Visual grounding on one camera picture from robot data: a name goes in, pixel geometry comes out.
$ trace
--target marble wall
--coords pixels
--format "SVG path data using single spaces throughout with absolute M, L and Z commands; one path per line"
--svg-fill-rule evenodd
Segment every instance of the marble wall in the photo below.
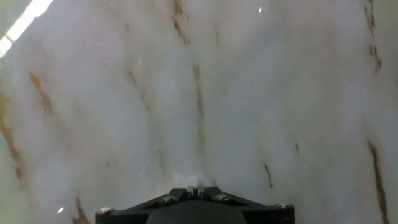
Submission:
M 0 60 L 0 224 L 187 184 L 398 223 L 398 3 L 54 0 Z

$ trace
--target dark object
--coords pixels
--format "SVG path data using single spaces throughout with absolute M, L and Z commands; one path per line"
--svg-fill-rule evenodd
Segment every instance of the dark object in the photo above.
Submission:
M 96 224 L 294 224 L 294 206 L 265 206 L 218 187 L 172 189 L 127 210 L 97 213 Z

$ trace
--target screw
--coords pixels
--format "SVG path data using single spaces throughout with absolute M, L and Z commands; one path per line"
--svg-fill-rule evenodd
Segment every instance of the screw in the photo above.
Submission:
M 174 196 L 168 195 L 168 196 L 165 196 L 164 198 L 162 198 L 162 200 L 160 202 L 164 205 L 167 205 L 167 204 L 175 202 L 176 200 L 177 199 L 175 199 Z
M 293 207 L 292 204 L 282 204 L 282 203 L 277 204 L 277 206 L 280 207 L 281 209 L 286 209 L 286 208 L 292 208 Z
M 227 195 L 225 195 L 225 194 L 219 194 L 219 195 L 217 195 L 217 196 L 215 197 L 215 199 L 216 199 L 218 202 L 227 202 L 227 201 L 230 200 L 230 198 L 229 198 Z
M 108 207 L 106 207 L 106 208 L 101 208 L 101 209 L 97 212 L 97 214 L 98 214 L 98 215 L 106 215 L 106 214 L 112 213 L 113 211 L 114 211 L 113 208 L 108 208 Z

